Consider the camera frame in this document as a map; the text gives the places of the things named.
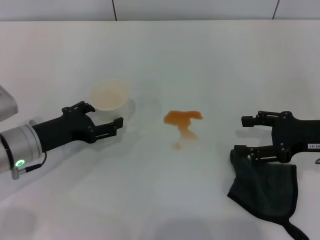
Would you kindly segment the white paper cup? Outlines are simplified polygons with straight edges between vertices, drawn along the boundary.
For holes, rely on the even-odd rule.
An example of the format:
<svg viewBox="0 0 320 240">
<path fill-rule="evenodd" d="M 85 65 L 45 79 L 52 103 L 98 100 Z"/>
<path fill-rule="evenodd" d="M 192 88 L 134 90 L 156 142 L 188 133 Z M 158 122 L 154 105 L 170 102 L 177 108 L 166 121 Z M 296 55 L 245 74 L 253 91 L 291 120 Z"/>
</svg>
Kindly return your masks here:
<svg viewBox="0 0 320 240">
<path fill-rule="evenodd" d="M 112 79 L 99 83 L 91 89 L 87 99 L 95 109 L 95 118 L 101 123 L 123 118 L 123 125 L 127 125 L 130 91 L 123 81 Z"/>
</svg>

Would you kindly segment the brown water stain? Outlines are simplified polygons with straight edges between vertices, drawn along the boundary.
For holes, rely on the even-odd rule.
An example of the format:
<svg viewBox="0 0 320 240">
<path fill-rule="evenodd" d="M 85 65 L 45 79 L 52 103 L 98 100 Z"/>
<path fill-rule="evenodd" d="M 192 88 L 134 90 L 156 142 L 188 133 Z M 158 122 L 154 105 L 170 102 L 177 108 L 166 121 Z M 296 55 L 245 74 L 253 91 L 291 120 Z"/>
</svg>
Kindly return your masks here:
<svg viewBox="0 0 320 240">
<path fill-rule="evenodd" d="M 190 130 L 192 120 L 202 120 L 203 116 L 199 111 L 179 111 L 171 110 L 163 118 L 166 125 L 171 125 L 177 128 L 179 132 L 179 139 L 173 143 L 172 147 L 175 150 L 186 148 L 192 143 L 197 141 L 199 137 Z"/>
</svg>

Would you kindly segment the dark blue rag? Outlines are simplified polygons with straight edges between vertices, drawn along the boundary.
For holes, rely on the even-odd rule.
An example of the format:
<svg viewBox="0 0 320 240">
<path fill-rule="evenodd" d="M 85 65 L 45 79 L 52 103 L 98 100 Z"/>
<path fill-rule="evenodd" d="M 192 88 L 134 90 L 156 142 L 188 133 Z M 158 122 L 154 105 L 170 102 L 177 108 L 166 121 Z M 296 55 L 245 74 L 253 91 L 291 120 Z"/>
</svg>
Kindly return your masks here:
<svg viewBox="0 0 320 240">
<path fill-rule="evenodd" d="M 235 179 L 227 196 L 254 217 L 278 224 L 294 240 L 310 240 L 290 223 L 298 201 L 297 166 L 294 164 L 252 163 L 247 155 L 233 149 L 230 162 Z"/>
</svg>

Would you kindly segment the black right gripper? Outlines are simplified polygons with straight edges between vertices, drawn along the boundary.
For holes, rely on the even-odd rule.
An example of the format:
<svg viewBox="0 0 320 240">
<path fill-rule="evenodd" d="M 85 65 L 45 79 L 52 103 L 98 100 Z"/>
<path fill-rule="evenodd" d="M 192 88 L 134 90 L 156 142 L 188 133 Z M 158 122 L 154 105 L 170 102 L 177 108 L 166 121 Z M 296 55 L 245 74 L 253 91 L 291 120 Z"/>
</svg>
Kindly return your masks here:
<svg viewBox="0 0 320 240">
<path fill-rule="evenodd" d="M 256 116 L 242 116 L 243 127 L 272 127 L 272 145 L 250 147 L 235 145 L 235 156 L 249 158 L 251 163 L 288 163 L 295 154 L 320 153 L 320 120 L 301 120 L 290 111 L 258 111 Z"/>
</svg>

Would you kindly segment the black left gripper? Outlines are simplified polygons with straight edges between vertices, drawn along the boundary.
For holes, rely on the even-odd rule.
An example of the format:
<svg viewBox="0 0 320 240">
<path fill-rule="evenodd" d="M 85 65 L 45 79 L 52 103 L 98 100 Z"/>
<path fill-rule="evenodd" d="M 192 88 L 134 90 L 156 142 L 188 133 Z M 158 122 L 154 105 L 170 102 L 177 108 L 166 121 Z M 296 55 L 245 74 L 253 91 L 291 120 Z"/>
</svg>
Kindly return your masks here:
<svg viewBox="0 0 320 240">
<path fill-rule="evenodd" d="M 48 152 L 73 141 L 95 143 L 97 139 L 105 139 L 117 135 L 123 127 L 124 119 L 119 117 L 110 123 L 95 126 L 87 113 L 94 113 L 95 108 L 87 102 L 62 109 L 62 116 L 34 125 L 42 148 Z"/>
</svg>

